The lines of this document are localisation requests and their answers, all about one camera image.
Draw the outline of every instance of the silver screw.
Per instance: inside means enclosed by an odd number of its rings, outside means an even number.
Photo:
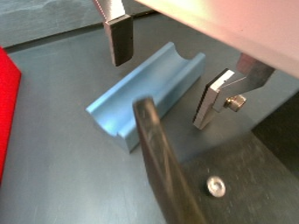
[[[227,99],[224,107],[229,108],[235,112],[239,112],[239,110],[243,107],[246,101],[247,101],[247,98],[242,94],[235,95],[235,96],[232,96]]]
[[[208,190],[209,194],[220,198],[225,194],[225,185],[220,177],[212,176],[207,180]]]

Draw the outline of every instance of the blue metal part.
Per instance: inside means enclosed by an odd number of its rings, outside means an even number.
[[[168,43],[87,107],[100,128],[131,151],[137,145],[132,103],[151,96],[161,117],[204,70],[205,55],[180,57]]]

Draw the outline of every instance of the red mat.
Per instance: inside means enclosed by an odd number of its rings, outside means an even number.
[[[0,46],[0,183],[21,72]]]

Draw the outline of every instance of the work surface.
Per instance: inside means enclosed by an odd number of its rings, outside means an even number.
[[[140,146],[128,155],[85,107],[169,41],[188,59],[207,54],[205,74],[163,118],[180,161],[251,130],[298,90],[299,81],[275,72],[266,87],[246,94],[244,108],[224,111],[197,131],[192,116],[204,85],[225,67],[234,70],[239,52],[168,17],[135,21],[135,56],[120,67],[112,66],[100,27],[20,47],[11,53],[23,79],[0,189],[1,224],[164,223]]]

